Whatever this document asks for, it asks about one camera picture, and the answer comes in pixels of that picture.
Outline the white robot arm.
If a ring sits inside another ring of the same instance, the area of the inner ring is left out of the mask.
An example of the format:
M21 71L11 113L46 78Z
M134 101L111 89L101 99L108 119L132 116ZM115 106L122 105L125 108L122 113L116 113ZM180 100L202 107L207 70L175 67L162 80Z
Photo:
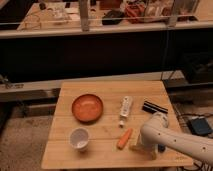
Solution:
M145 121L140 136L143 147L162 144L213 167L213 140L169 129L168 116L164 113L156 112Z

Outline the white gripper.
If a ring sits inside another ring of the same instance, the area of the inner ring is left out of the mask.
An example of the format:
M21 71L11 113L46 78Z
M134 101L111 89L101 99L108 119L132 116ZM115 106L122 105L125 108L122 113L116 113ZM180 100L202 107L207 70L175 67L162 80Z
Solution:
M157 153L164 153L165 152L165 146L162 144L156 144L153 143L146 138L144 138L142 135L138 136L136 146L139 149L143 149L147 152L150 152L151 154L157 154Z

